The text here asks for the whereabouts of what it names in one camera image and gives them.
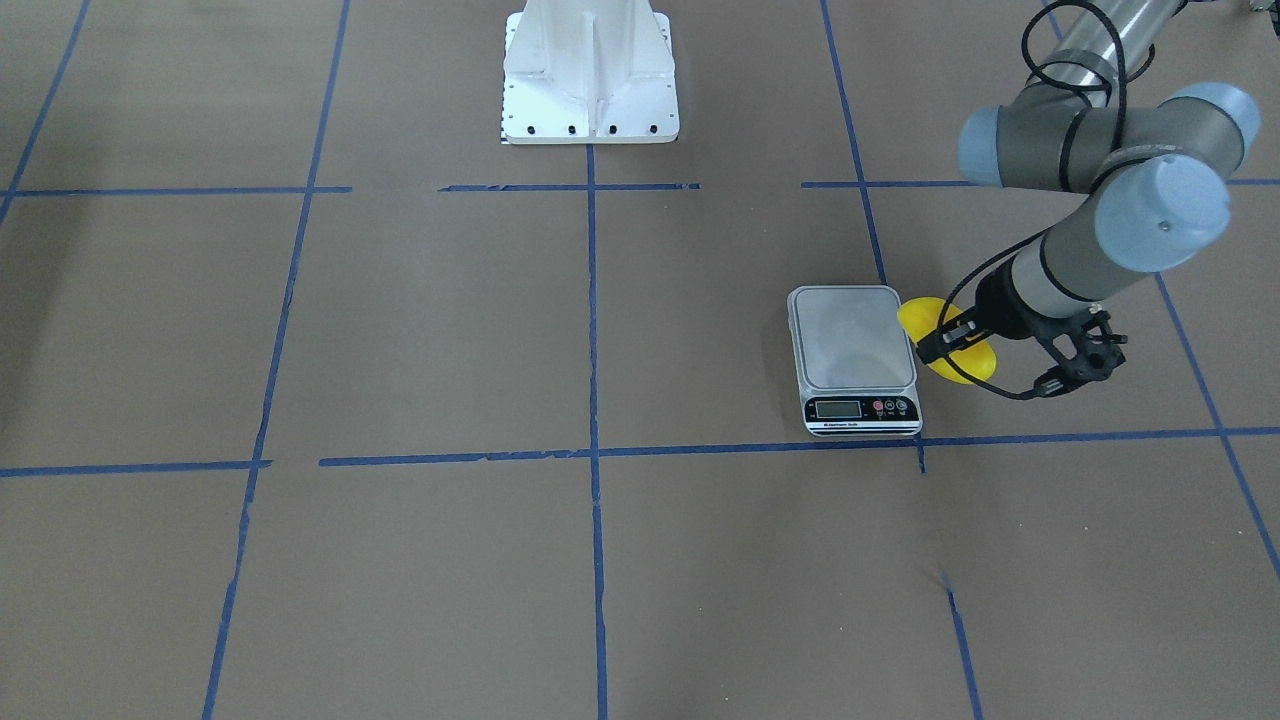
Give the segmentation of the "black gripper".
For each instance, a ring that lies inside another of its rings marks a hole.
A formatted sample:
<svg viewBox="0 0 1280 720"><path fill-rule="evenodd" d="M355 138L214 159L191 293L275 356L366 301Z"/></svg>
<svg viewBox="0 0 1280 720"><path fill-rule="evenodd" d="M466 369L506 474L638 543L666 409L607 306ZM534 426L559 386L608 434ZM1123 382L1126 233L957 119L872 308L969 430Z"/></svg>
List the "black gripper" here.
<svg viewBox="0 0 1280 720"><path fill-rule="evenodd" d="M916 356L931 364L986 341L986 331L1005 340L1028 340L1033 334L1030 307L1012 278L1012 268L996 268L977 286L970 311L914 313Z"/></svg>

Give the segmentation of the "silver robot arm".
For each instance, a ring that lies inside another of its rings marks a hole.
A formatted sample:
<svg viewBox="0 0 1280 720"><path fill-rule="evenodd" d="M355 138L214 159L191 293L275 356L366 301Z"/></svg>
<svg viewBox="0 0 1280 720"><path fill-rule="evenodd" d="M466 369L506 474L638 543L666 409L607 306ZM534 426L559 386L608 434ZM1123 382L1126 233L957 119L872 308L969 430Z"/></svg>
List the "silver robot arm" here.
<svg viewBox="0 0 1280 720"><path fill-rule="evenodd" d="M1007 105L974 111L957 164L974 184L1079 193L1083 204L983 275L973 305L902 307L919 359L966 366L997 336L1037 341L1071 378L1119 366L1124 338L1103 302L1178 266L1230 222L1226 182L1260 132L1254 100L1225 83L1180 88L1133 108L1129 86L1180 1L1082 1L1056 49L1021 47L1027 83Z"/></svg>

